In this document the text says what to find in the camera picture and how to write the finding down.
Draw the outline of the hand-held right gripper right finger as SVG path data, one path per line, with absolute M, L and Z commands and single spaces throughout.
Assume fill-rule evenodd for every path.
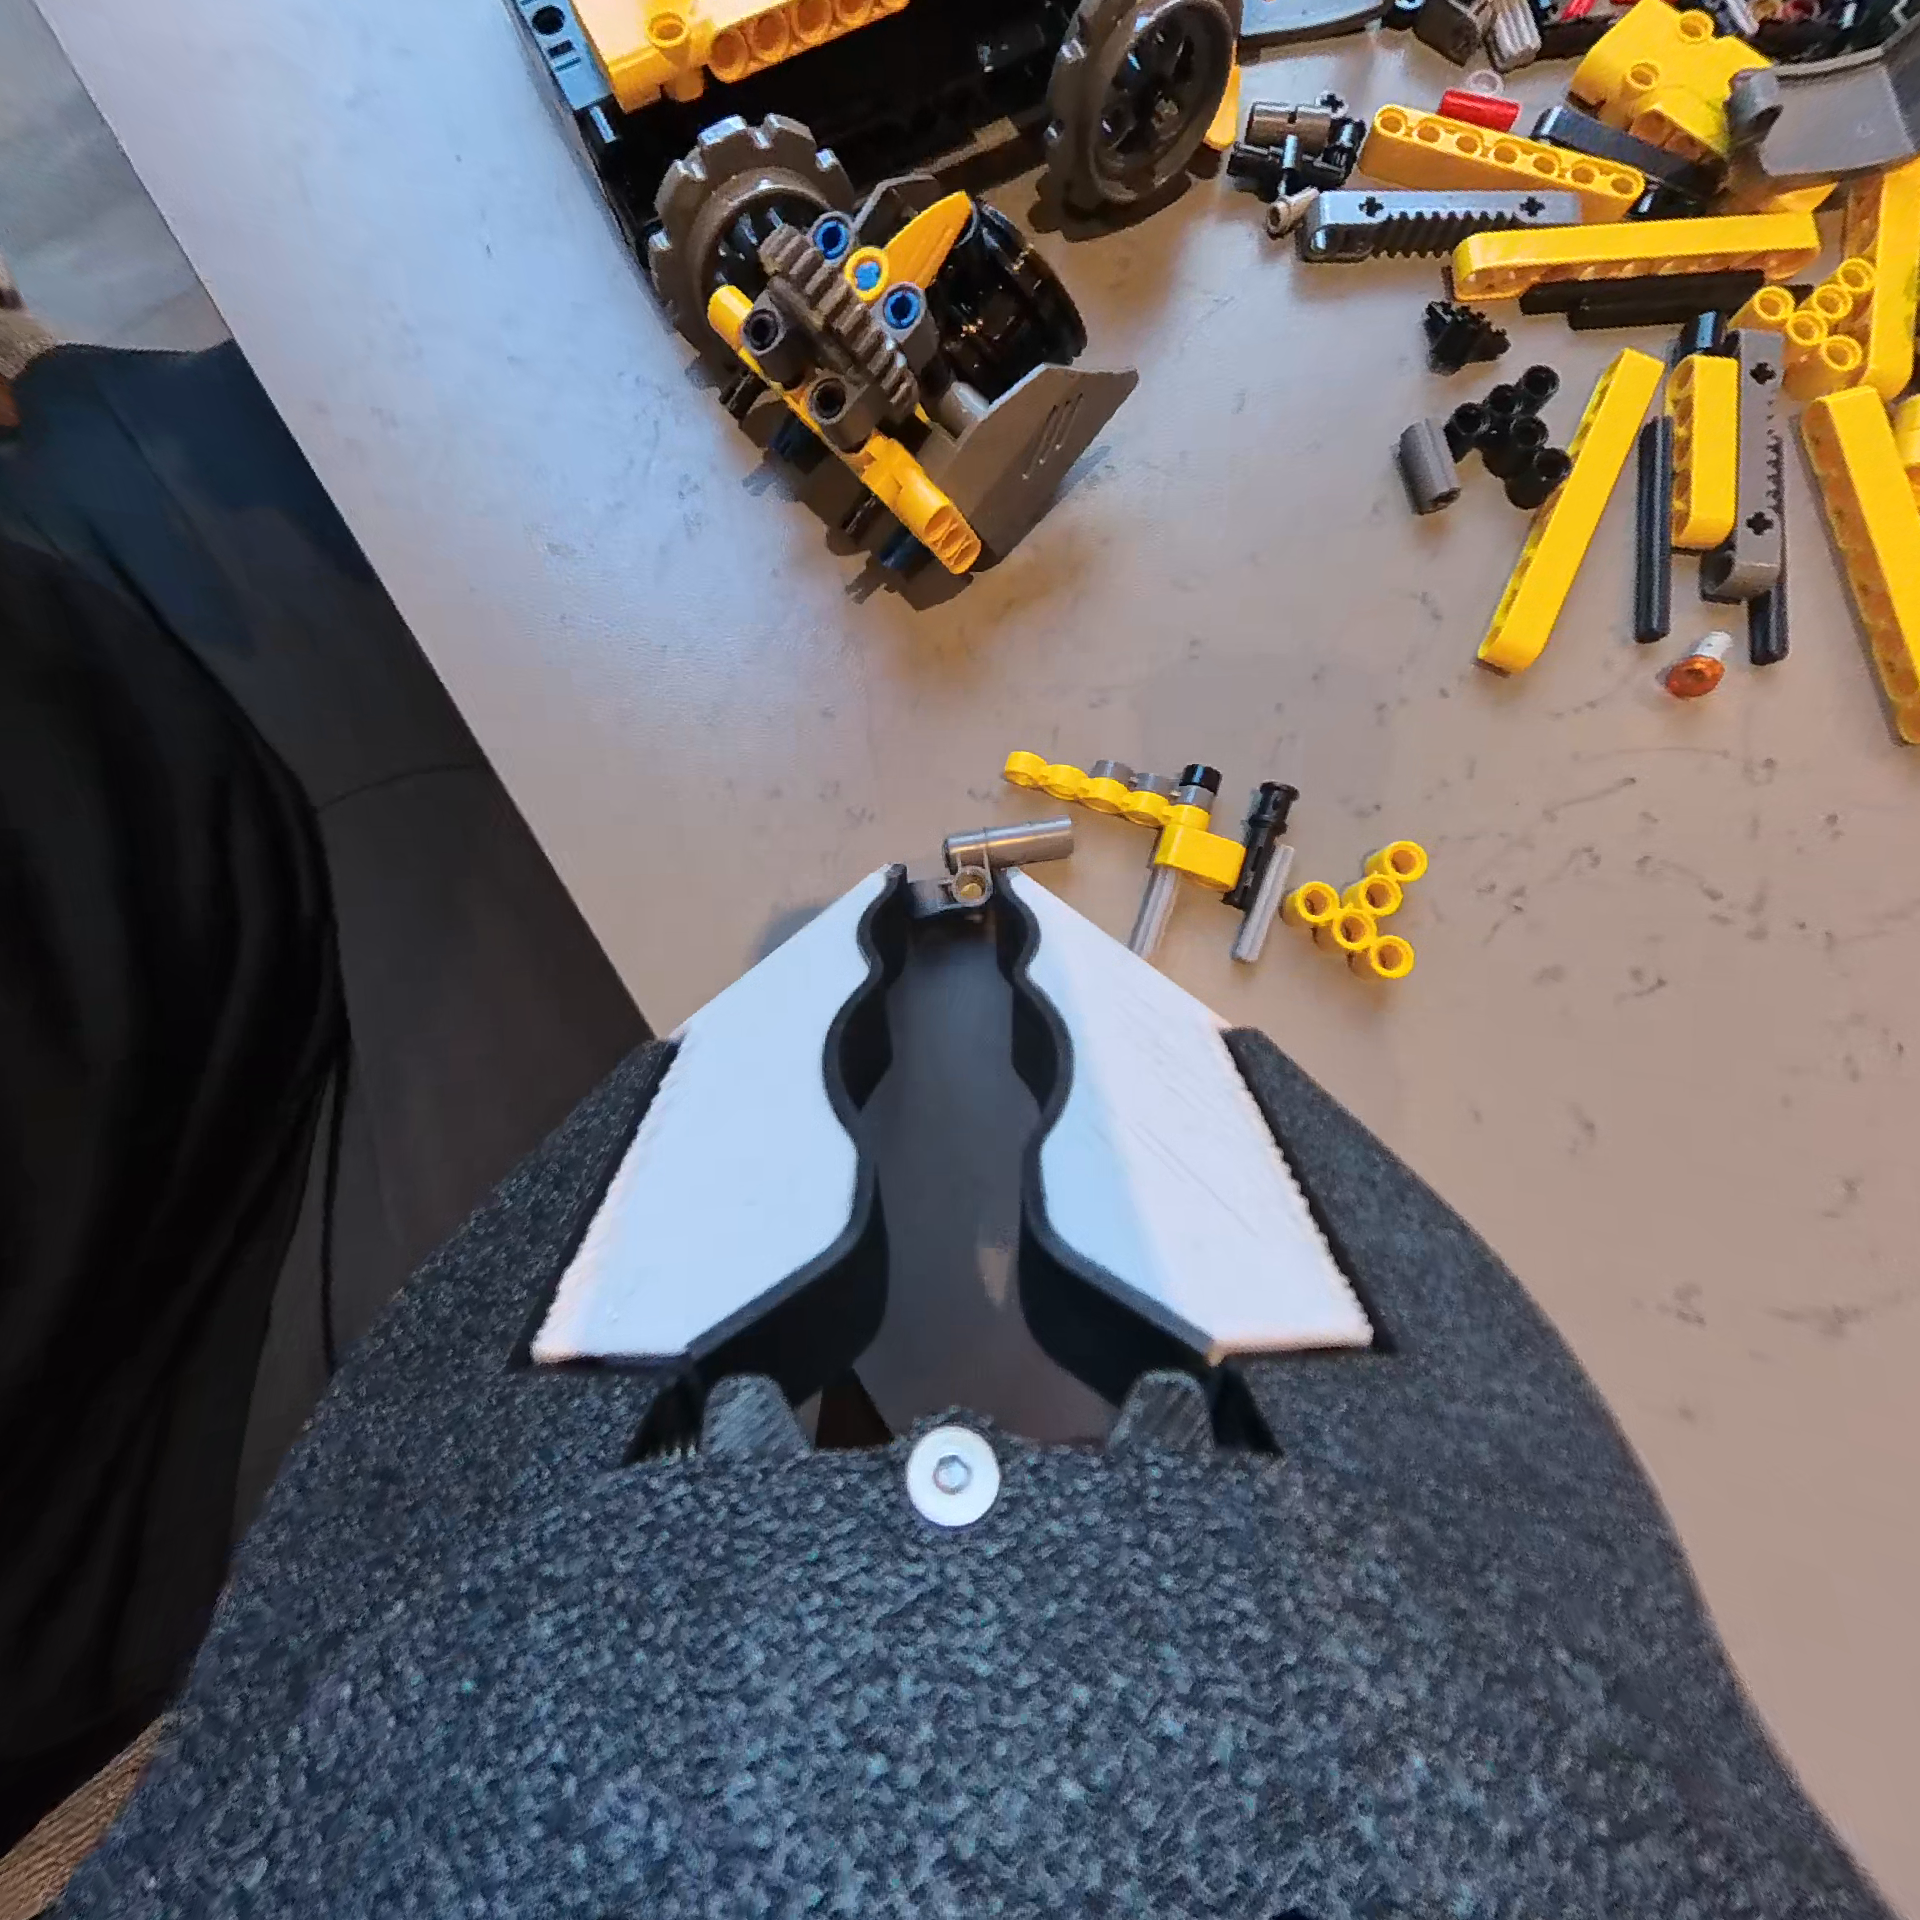
M 1149 1369 L 1366 1355 L 1377 1330 L 1230 1024 L 1033 874 L 1001 890 L 1019 1148 L 1016 1293 L 1091 1395 Z

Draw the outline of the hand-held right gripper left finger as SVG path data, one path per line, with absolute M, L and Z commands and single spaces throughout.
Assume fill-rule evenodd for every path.
M 902 870 L 872 870 L 689 1013 L 534 1330 L 540 1366 L 764 1373 L 806 1402 L 883 1317 L 854 1113 L 887 1067 Z

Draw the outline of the small yellow angled connector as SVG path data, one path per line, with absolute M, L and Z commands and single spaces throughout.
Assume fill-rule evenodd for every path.
M 1356 979 L 1400 982 L 1419 969 L 1419 948 L 1400 932 L 1406 895 L 1426 874 L 1426 842 L 1390 840 L 1341 888 L 1325 879 L 1286 888 L 1281 922 L 1311 932 L 1313 948 L 1333 950 Z

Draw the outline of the small yellow toy beam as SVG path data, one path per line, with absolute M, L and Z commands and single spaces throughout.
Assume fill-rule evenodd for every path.
M 1181 775 L 1139 775 L 1117 759 L 1091 768 L 1054 763 L 1035 751 L 1007 751 L 1001 780 L 1043 793 L 1083 811 L 1153 832 L 1149 867 L 1194 879 L 1230 901 L 1244 870 L 1244 842 L 1213 832 L 1222 773 L 1190 763 Z

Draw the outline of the pile of toy parts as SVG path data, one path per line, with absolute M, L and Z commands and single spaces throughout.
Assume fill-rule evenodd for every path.
M 1672 572 L 1787 660 L 1787 441 L 1841 586 L 1915 745 L 1915 3 L 1224 3 L 1203 121 L 1302 264 L 1429 255 L 1436 377 L 1491 367 L 1499 312 L 1651 335 L 1552 447 L 1552 367 L 1397 439 L 1415 515 L 1477 461 L 1525 515 L 1476 664 L 1531 669 L 1633 474 L 1632 636 Z

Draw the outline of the grey desk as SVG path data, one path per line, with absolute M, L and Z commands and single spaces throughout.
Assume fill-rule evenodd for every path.
M 633 272 L 505 3 L 42 3 L 654 1029 L 1007 745 L 1293 780 L 1307 874 L 1426 842 L 1419 970 L 1167 970 L 1531 1287 L 1637 1446 L 1774 1745 L 1915 1914 L 1915 751 L 1791 447 L 1791 653 L 1681 703 L 1619 487 L 1548 653 L 1523 515 L 1410 515 L 1435 264 L 1311 270 L 1222 181 L 1043 230 L 1135 393 L 949 604 L 864 586 Z

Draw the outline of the person's black top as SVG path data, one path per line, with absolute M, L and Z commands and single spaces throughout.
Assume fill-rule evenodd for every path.
M 314 809 L 141 604 L 6 543 L 6 1847 L 214 1615 L 343 1049 Z

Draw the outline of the yellow grey wheel assembly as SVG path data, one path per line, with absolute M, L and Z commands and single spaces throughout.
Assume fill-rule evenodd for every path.
M 772 453 L 845 465 L 845 540 L 896 574 L 1005 563 L 1139 387 L 1083 361 L 1089 325 L 1023 230 L 932 173 L 772 230 L 706 325 L 740 361 L 730 410 L 775 396 Z

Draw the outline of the yellow black toy vehicle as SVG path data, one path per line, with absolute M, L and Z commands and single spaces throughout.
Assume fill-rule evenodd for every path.
M 1043 194 L 1091 219 L 1162 203 L 1234 145 L 1243 3 L 517 0 L 510 17 L 633 261 L 672 163 L 730 117 L 803 123 L 852 190 L 986 163 L 1007 129 Z

